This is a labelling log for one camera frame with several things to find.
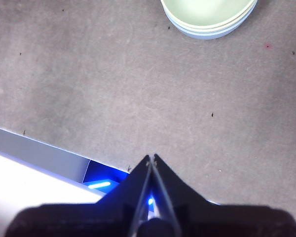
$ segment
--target white bowl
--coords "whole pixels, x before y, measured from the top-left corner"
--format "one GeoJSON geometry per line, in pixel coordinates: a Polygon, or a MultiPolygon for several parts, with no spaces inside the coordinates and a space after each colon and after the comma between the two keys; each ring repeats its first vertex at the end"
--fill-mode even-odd
{"type": "Polygon", "coordinates": [[[255,0],[161,0],[175,22],[194,29],[225,25],[251,8],[255,0]]]}
{"type": "Polygon", "coordinates": [[[168,10],[164,9],[166,15],[168,17],[170,17],[177,25],[181,26],[182,28],[188,30],[188,31],[192,31],[192,32],[196,32],[196,33],[210,33],[210,32],[217,32],[217,31],[221,31],[223,29],[229,28],[230,26],[233,26],[234,24],[236,24],[238,21],[240,21],[245,15],[247,15],[247,13],[251,10],[251,8],[255,5],[256,2],[253,2],[252,5],[250,6],[250,8],[248,8],[245,12],[243,12],[238,18],[234,19],[233,21],[219,26],[219,27],[215,27],[215,28],[210,28],[210,29],[195,29],[195,28],[191,28],[185,25],[182,25],[180,22],[176,21],[176,19],[171,17],[171,14],[168,12],[168,10]]]}
{"type": "Polygon", "coordinates": [[[245,21],[245,19],[247,19],[247,17],[250,15],[250,13],[255,8],[257,2],[258,2],[258,0],[255,0],[253,6],[250,8],[248,13],[244,17],[242,17],[238,22],[236,22],[234,25],[232,25],[228,28],[225,28],[223,30],[216,31],[216,32],[198,33],[198,32],[193,32],[193,31],[187,30],[187,29],[179,26],[169,15],[167,15],[167,13],[166,13],[166,15],[169,18],[169,20],[172,22],[172,24],[175,27],[177,27],[178,30],[181,31],[182,33],[184,33],[185,35],[190,36],[192,38],[196,38],[196,39],[211,40],[211,39],[216,39],[216,38],[225,36],[225,35],[229,34],[230,32],[234,31],[238,26],[240,26],[245,21]]]}

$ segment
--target bowl rim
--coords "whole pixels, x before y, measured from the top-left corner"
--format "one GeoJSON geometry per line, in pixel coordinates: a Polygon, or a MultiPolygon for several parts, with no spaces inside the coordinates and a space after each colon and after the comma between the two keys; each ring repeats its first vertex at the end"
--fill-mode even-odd
{"type": "Polygon", "coordinates": [[[238,26],[240,26],[247,18],[248,18],[248,16],[251,14],[251,12],[253,11],[253,9],[255,8],[255,6],[256,6],[256,3],[255,3],[255,5],[247,12],[247,14],[243,17],[243,18],[241,18],[239,21],[237,21],[235,24],[233,24],[232,26],[229,26],[228,28],[225,28],[225,29],[222,29],[222,30],[220,30],[220,31],[216,31],[216,32],[208,32],[208,33],[199,33],[199,32],[191,32],[191,31],[189,31],[189,30],[187,30],[187,29],[184,29],[182,26],[180,26],[180,25],[177,25],[176,26],[176,22],[174,22],[173,21],[173,19],[169,19],[173,24],[174,24],[174,26],[175,27],[177,27],[178,28],[178,30],[180,30],[180,31],[182,31],[182,32],[185,32],[185,33],[187,33],[187,34],[189,34],[189,35],[194,35],[194,36],[197,36],[197,37],[210,37],[210,36],[218,36],[218,35],[220,35],[220,34],[224,34],[224,33],[226,33],[226,32],[232,32],[232,31],[234,31],[238,26]]]}
{"type": "Polygon", "coordinates": [[[160,0],[161,1],[161,4],[164,8],[164,10],[167,10],[169,15],[171,16],[172,19],[174,19],[177,23],[179,22],[181,25],[183,26],[187,26],[187,27],[190,27],[190,28],[194,28],[194,29],[212,29],[212,28],[217,28],[217,27],[220,27],[220,26],[223,26],[223,25],[226,25],[227,23],[229,23],[230,21],[233,21],[235,20],[236,18],[238,18],[244,11],[246,11],[248,8],[250,8],[250,6],[253,4],[253,2],[255,0],[249,0],[248,4],[241,10],[239,11],[237,14],[235,14],[234,16],[222,21],[222,22],[219,22],[217,24],[213,24],[213,25],[193,25],[193,24],[189,24],[187,22],[184,22],[182,20],[180,20],[179,18],[177,18],[170,10],[169,8],[166,6],[164,0],[160,0]]]}
{"type": "Polygon", "coordinates": [[[192,32],[195,32],[195,33],[207,33],[207,32],[217,32],[217,31],[221,31],[223,29],[226,29],[234,24],[236,24],[238,21],[240,21],[243,17],[245,17],[247,15],[247,13],[253,8],[255,7],[256,3],[257,3],[258,0],[254,0],[254,2],[252,3],[252,5],[247,9],[245,10],[239,17],[237,17],[236,19],[234,19],[233,21],[230,21],[228,22],[227,24],[225,25],[222,25],[222,26],[219,26],[219,27],[215,27],[215,28],[210,28],[210,29],[195,29],[195,28],[191,28],[191,27],[187,27],[185,25],[182,25],[180,24],[179,22],[177,22],[175,19],[173,19],[169,12],[164,9],[165,13],[167,16],[169,16],[177,25],[179,25],[180,27],[188,30],[188,31],[192,31],[192,32]]]}

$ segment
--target gray panel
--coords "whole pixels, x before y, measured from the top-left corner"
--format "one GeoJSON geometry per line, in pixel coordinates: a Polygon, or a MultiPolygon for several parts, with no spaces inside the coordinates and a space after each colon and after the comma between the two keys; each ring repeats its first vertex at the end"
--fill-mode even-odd
{"type": "Polygon", "coordinates": [[[80,183],[89,164],[89,160],[84,157],[2,129],[0,129],[0,153],[80,183]]]}

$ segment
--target blue led light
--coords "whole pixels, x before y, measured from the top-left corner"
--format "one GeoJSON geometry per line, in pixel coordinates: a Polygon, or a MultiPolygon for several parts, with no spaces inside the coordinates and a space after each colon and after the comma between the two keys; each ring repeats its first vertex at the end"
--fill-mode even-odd
{"type": "Polygon", "coordinates": [[[151,205],[152,203],[153,203],[153,199],[152,198],[149,198],[148,205],[151,205]]]}
{"type": "Polygon", "coordinates": [[[97,189],[97,188],[101,188],[101,187],[106,187],[111,185],[110,182],[102,182],[102,183],[97,183],[97,184],[91,184],[88,186],[88,188],[90,189],[97,189]]]}

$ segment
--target white surface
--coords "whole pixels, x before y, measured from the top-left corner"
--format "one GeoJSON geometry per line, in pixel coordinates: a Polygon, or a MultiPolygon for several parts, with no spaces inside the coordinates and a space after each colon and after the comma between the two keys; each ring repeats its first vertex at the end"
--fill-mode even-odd
{"type": "Polygon", "coordinates": [[[0,156],[0,237],[22,209],[43,203],[97,202],[101,195],[0,156]]]}

